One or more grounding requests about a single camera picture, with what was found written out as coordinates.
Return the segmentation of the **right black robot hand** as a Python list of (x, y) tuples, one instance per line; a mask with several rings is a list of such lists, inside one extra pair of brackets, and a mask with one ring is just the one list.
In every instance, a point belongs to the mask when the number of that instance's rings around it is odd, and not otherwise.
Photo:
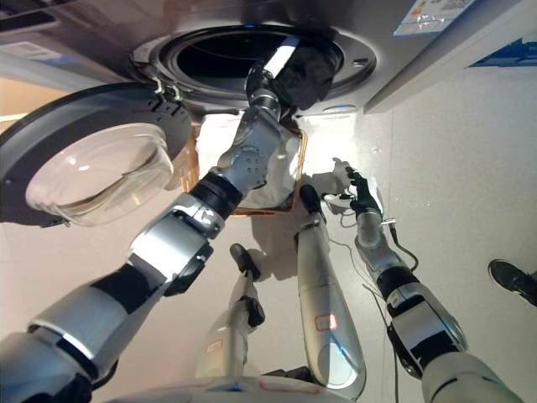
[(350, 186), (343, 193), (326, 193), (322, 200), (333, 207), (351, 209), (356, 214), (372, 210), (382, 216), (384, 209), (376, 179), (364, 177), (352, 167), (346, 167), (345, 171)]

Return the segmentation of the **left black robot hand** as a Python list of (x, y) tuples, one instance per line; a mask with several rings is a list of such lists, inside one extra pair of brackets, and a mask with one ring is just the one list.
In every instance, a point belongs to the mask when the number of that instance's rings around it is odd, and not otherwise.
[(280, 102), (288, 101), (289, 97), (284, 94), (284, 72), (299, 44), (298, 36), (288, 36), (253, 64), (244, 84), (250, 102), (259, 92), (271, 92)]

